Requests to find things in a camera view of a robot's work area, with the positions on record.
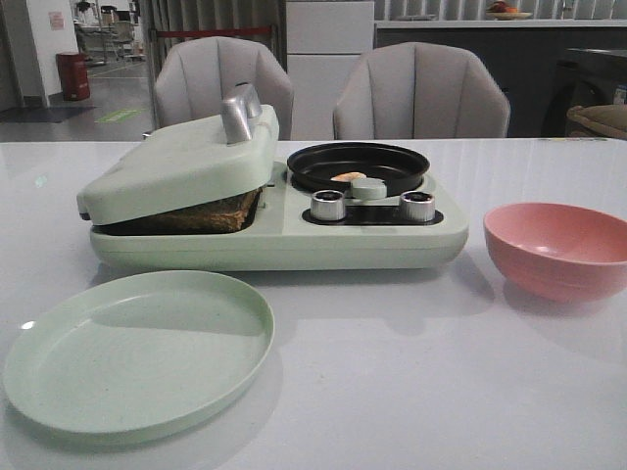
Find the floor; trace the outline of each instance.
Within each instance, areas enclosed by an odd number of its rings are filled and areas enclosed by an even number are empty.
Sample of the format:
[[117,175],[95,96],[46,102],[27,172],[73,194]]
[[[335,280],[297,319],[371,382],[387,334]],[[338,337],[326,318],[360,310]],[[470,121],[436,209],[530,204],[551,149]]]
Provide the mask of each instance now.
[[53,107],[93,107],[63,122],[0,122],[0,142],[140,141],[154,128],[147,63],[109,59],[87,71],[90,97]]

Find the frying pan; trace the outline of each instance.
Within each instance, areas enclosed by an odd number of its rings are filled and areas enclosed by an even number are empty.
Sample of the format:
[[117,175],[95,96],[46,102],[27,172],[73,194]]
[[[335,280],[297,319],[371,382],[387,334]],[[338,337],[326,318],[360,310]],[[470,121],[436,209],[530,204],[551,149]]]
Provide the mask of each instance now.
[[308,147],[287,159],[292,181],[311,191],[348,191],[350,182],[333,181],[338,174],[358,171],[383,180],[387,196],[417,188],[429,161],[418,152],[393,145],[366,142],[333,142]]

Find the pink bowl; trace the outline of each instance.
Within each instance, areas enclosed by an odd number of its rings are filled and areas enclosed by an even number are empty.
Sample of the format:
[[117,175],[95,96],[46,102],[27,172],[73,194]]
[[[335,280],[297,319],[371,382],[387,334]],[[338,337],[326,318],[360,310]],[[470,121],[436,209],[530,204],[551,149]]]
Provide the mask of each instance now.
[[589,209],[520,203],[483,220],[490,258],[518,286],[560,302],[612,296],[627,287],[627,221]]

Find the chair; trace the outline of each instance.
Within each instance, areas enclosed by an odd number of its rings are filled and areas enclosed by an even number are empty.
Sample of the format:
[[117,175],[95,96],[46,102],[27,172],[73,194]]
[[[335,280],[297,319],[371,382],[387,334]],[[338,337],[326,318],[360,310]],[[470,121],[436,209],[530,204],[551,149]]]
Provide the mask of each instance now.
[[255,86],[260,101],[274,107],[279,138],[292,129],[292,83],[272,53],[259,42],[206,37],[173,46],[155,82],[161,127],[219,115],[222,97],[236,84]]
[[113,26],[113,36],[111,42],[116,52],[116,60],[123,59],[126,53],[124,46],[131,44],[135,40],[134,26],[131,22],[115,22]]
[[336,139],[505,137],[509,102],[473,53],[407,42],[363,54],[333,112]]

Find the white cabinet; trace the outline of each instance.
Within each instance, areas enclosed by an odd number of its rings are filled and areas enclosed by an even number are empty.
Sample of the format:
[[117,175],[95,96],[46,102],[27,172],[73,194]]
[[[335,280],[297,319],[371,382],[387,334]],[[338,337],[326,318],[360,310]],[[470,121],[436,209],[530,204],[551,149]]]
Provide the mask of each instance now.
[[374,42],[374,2],[287,2],[293,140],[333,138],[333,108],[351,67]]

